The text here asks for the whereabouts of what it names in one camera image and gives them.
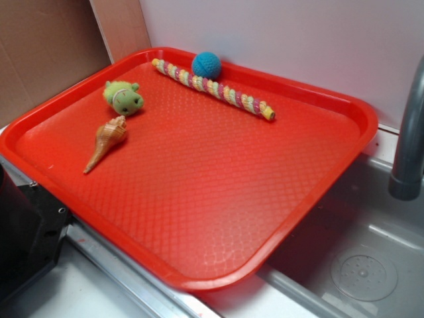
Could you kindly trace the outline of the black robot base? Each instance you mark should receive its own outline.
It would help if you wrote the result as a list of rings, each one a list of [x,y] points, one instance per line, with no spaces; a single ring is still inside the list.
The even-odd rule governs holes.
[[[57,265],[69,218],[48,190],[17,186],[1,167],[1,303]]]

